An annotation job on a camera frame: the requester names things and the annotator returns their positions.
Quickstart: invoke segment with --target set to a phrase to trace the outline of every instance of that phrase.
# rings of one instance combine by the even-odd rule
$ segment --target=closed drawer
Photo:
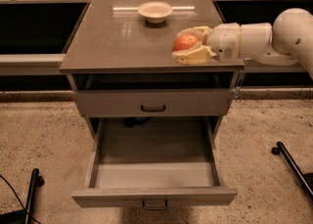
[[[75,93],[79,112],[87,117],[223,115],[233,97],[231,89]]]
[[[81,207],[229,204],[237,194],[223,186],[204,117],[99,124],[85,189],[72,194]]]

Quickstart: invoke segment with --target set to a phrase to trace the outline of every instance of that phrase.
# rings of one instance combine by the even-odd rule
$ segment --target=floor
[[[80,208],[70,197],[84,185],[93,140],[70,92],[0,94],[0,173],[25,202],[39,168],[34,217],[43,224],[312,223],[313,204],[282,157],[283,141],[304,173],[313,171],[313,101],[308,88],[244,90],[220,126],[216,145],[225,184],[238,189],[227,206]],[[0,181],[0,213],[20,209]]]

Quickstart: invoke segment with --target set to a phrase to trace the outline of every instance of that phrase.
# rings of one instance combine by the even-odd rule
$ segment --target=black metal stand
[[[296,177],[300,180],[304,189],[313,200],[313,173],[303,174],[282,142],[278,142],[277,147],[272,148],[273,155],[277,156],[280,153],[283,154],[291,169],[295,173]]]
[[[9,212],[0,215],[0,223],[6,224],[30,224],[32,209],[35,201],[35,193],[37,187],[41,187],[44,184],[44,180],[41,176],[39,176],[39,169],[35,168],[32,170],[29,190],[27,196],[27,202],[25,205],[25,209],[17,210],[14,212]]]

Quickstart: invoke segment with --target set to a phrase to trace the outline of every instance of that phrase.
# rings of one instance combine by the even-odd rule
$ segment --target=white robotic arm
[[[202,44],[209,48],[208,58],[252,59],[271,66],[291,66],[300,62],[313,78],[313,16],[305,10],[282,12],[273,28],[270,23],[224,23],[206,33]],[[186,60],[189,53],[184,53]]]

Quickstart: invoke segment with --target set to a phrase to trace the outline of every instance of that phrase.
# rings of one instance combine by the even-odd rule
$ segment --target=bowl
[[[164,22],[172,12],[172,7],[164,2],[148,2],[138,8],[138,13],[150,23]]]

